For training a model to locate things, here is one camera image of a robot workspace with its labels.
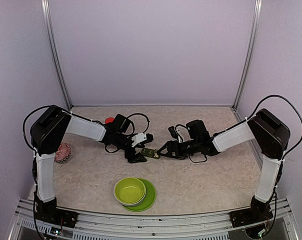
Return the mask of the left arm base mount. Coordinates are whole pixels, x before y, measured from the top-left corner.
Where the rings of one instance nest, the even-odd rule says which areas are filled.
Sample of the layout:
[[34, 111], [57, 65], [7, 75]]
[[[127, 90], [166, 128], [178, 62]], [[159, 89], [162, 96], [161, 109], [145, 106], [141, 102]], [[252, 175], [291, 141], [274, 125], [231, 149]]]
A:
[[43, 202], [34, 192], [35, 219], [60, 227], [74, 229], [78, 219], [78, 213], [57, 207], [57, 198], [49, 202]]

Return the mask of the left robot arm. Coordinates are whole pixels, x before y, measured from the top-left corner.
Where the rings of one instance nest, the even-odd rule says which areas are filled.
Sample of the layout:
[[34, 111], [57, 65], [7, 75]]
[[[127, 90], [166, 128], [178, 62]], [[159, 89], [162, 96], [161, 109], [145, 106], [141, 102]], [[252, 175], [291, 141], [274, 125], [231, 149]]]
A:
[[113, 145], [124, 151], [124, 157], [129, 163], [146, 162], [146, 158], [137, 153], [136, 148], [143, 148], [152, 142], [153, 135], [145, 131], [126, 134], [128, 127], [134, 125], [128, 117], [117, 114], [112, 122], [103, 124], [56, 105], [45, 105], [42, 109], [44, 113], [30, 128], [31, 141], [27, 145], [34, 152], [36, 196], [45, 203], [40, 212], [48, 221], [54, 223], [61, 218], [60, 209], [49, 202], [56, 200], [53, 166], [65, 134], [88, 138], [105, 146]]

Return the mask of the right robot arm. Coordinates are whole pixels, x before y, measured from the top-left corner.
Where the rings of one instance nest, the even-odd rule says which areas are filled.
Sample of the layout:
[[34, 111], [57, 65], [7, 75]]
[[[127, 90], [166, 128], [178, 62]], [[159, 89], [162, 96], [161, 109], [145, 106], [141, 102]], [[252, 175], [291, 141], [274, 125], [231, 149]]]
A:
[[180, 134], [174, 126], [169, 128], [173, 140], [167, 141], [158, 151], [161, 157], [184, 160], [194, 154], [213, 157], [248, 141], [256, 141], [262, 156], [259, 182], [247, 218], [257, 222], [266, 212], [266, 206], [276, 194], [281, 179], [283, 162], [288, 153], [290, 129], [269, 110], [255, 107], [249, 117], [241, 122], [210, 135], [202, 120], [196, 119], [186, 125], [190, 139], [179, 141]]

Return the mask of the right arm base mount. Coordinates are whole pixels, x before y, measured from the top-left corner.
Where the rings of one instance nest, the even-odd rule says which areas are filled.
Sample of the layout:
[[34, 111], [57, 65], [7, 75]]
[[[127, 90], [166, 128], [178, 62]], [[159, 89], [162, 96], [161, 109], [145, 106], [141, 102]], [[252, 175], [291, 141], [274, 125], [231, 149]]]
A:
[[267, 202], [262, 202], [253, 196], [250, 202], [250, 207], [231, 211], [229, 216], [232, 227], [237, 228], [272, 219], [274, 216], [270, 207], [271, 200], [272, 198]]

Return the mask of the red pill bottle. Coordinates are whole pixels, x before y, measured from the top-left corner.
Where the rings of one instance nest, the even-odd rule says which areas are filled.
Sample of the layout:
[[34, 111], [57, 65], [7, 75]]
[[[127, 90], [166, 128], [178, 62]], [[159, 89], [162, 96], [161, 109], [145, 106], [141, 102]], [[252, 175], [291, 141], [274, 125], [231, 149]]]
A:
[[113, 117], [108, 117], [105, 119], [105, 124], [109, 124], [109, 123], [112, 123], [114, 121], [114, 118]]

